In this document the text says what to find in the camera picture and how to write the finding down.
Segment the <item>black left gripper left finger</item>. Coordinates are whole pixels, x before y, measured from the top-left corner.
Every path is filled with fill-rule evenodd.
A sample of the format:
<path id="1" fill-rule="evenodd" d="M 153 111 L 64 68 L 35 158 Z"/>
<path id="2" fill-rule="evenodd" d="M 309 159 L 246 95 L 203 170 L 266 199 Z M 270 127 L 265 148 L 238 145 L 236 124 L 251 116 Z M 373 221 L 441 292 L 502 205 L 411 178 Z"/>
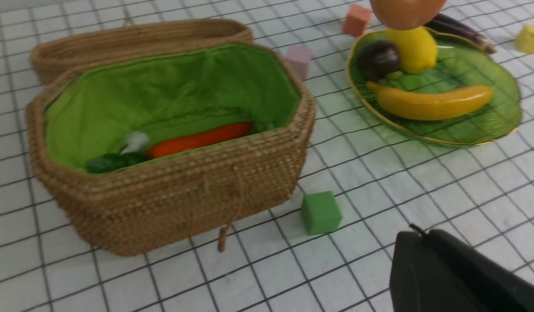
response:
<path id="1" fill-rule="evenodd" d="M 490 312 L 490 260 L 436 229 L 397 234 L 390 271 L 390 296 L 396 312 Z"/>

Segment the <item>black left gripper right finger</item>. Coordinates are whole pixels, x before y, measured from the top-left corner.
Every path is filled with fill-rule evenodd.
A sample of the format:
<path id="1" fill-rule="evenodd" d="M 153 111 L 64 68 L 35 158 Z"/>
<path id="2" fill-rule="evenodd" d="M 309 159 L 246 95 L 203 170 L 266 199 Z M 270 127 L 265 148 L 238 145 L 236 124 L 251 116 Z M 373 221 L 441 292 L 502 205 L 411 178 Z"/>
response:
<path id="1" fill-rule="evenodd" d="M 490 312 L 534 312 L 534 285 L 441 229 L 427 244 Z"/>

